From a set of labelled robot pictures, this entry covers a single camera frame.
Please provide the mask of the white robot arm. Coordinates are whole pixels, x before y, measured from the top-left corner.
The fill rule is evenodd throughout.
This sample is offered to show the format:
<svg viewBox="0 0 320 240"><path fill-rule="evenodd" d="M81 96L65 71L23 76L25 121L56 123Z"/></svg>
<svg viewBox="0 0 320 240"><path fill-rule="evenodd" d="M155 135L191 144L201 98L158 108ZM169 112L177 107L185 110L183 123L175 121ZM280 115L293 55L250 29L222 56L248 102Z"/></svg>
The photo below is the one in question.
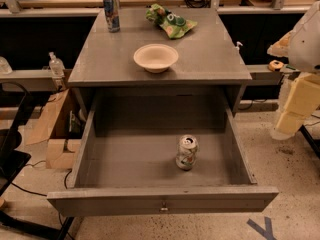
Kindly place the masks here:
<svg viewBox="0 0 320 240"><path fill-rule="evenodd" d="M271 45L267 53L287 57L300 74L285 79L271 130L276 140L293 137L304 121L320 106L320 1L315 2L293 29Z"/></svg>

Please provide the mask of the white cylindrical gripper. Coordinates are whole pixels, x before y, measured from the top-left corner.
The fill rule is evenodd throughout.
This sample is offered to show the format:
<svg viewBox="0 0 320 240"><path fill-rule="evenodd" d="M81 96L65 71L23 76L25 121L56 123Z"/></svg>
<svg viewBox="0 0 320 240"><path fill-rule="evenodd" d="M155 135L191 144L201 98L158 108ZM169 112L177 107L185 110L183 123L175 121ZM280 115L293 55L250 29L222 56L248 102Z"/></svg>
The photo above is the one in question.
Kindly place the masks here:
<svg viewBox="0 0 320 240"><path fill-rule="evenodd" d="M275 140L293 137L304 122L320 106L320 76L302 73L292 84L285 103L287 112L276 111L270 135Z"/></svg>

